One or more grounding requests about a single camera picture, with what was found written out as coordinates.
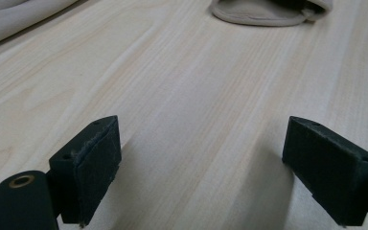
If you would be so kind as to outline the beige slipper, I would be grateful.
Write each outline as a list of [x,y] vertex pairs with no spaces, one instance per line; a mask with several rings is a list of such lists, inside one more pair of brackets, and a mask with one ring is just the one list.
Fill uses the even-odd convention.
[[220,20],[251,26],[287,27],[314,22],[330,13],[333,0],[212,0]]

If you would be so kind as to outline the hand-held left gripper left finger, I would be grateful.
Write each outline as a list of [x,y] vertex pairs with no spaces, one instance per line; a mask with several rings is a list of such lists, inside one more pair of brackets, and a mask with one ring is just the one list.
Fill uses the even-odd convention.
[[62,221],[89,224],[122,161],[118,118],[90,123],[50,160],[49,181]]

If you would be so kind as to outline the white plastic bin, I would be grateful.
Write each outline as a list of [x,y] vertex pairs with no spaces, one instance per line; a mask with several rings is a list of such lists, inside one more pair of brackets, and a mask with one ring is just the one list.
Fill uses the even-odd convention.
[[0,41],[60,12],[78,0],[0,0]]

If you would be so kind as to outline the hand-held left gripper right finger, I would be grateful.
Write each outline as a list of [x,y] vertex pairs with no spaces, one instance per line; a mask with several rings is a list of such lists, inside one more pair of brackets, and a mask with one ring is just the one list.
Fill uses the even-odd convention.
[[368,215],[368,151],[321,124],[291,116],[282,161],[341,226]]

